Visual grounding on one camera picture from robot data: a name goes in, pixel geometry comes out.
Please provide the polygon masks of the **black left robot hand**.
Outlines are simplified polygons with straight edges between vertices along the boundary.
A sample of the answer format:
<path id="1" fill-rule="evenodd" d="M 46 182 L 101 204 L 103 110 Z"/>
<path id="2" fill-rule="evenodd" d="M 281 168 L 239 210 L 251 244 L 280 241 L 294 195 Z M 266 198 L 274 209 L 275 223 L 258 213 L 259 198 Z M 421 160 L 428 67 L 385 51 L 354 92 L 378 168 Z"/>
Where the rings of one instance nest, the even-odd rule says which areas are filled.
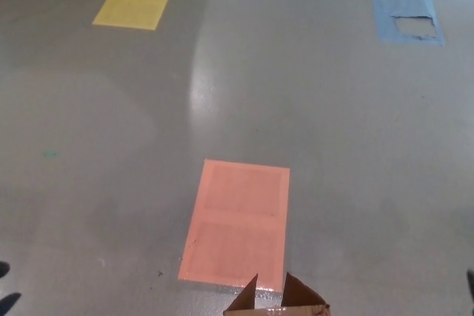
<path id="1" fill-rule="evenodd" d="M 0 278 L 3 278 L 10 271 L 10 264 L 4 261 L 0 261 Z M 14 292 L 8 294 L 0 300 L 0 314 L 5 316 L 21 298 L 22 294 Z"/>

